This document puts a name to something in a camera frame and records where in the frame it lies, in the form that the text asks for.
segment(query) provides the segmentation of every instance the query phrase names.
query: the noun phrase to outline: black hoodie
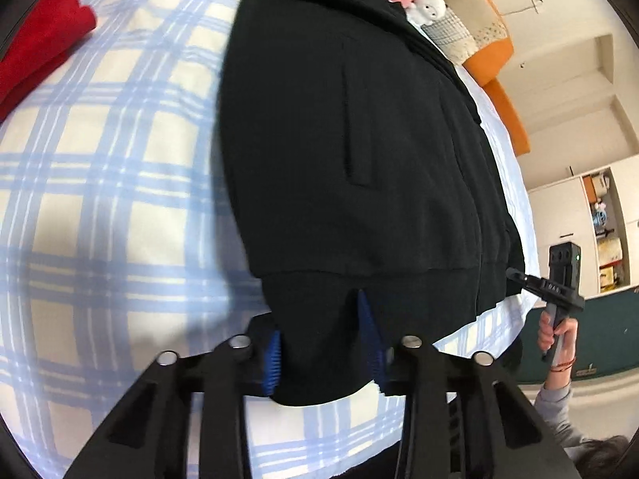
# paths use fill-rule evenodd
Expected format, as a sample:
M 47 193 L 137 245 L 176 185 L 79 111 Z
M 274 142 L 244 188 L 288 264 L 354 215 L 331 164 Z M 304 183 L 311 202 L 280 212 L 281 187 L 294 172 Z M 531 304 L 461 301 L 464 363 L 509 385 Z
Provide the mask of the black hoodie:
M 242 0 L 219 95 L 231 205 L 282 331 L 277 401 L 370 381 L 359 289 L 388 347 L 435 342 L 520 292 L 475 103 L 399 4 Z

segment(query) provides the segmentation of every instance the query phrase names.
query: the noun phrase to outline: red bracelet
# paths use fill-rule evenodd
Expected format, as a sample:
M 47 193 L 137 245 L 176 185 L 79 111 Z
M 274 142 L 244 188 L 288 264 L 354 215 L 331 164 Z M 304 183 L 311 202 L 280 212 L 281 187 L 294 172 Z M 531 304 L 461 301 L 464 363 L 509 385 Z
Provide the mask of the red bracelet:
M 562 364 L 557 364 L 552 366 L 550 370 L 553 373 L 561 373 L 563 371 L 567 371 L 574 365 L 576 361 L 577 361 L 577 357 L 574 357 L 570 362 L 564 362 Z

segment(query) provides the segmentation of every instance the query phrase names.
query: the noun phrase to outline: gray sleeve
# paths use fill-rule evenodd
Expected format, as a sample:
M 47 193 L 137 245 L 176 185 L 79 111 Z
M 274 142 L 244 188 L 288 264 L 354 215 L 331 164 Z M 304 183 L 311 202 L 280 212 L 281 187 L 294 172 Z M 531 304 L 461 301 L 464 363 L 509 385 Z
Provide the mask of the gray sleeve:
M 564 448 L 579 446 L 588 441 L 568 419 L 568 403 L 572 396 L 570 385 L 557 391 L 548 391 L 542 387 L 535 399 L 535 409 L 555 433 L 557 442 Z

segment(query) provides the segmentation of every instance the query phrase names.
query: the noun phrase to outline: person's arm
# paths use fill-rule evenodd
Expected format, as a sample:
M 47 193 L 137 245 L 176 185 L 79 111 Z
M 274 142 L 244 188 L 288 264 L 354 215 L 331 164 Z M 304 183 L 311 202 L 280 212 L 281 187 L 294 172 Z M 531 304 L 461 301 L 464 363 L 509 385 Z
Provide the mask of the person's arm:
M 550 321 L 550 316 L 543 312 L 539 319 L 539 348 L 542 351 L 549 350 L 554 342 L 554 335 L 564 335 L 564 346 L 559 353 L 558 361 L 560 364 L 572 362 L 576 354 L 577 320 L 566 319 L 554 332 Z M 558 365 L 557 368 L 551 369 L 535 400 L 535 409 L 564 448 L 578 446 L 586 440 L 586 437 L 571 425 L 568 418 L 568 404 L 572 396 L 570 390 L 572 368 L 572 365 Z

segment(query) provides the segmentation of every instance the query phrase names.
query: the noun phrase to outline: dark hair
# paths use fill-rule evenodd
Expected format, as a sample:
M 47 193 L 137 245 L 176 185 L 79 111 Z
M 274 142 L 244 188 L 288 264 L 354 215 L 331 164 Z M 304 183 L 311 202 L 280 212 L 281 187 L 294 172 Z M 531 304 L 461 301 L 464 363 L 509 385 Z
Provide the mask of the dark hair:
M 624 435 L 603 441 L 590 441 L 586 453 L 574 464 L 583 479 L 608 479 L 630 442 Z

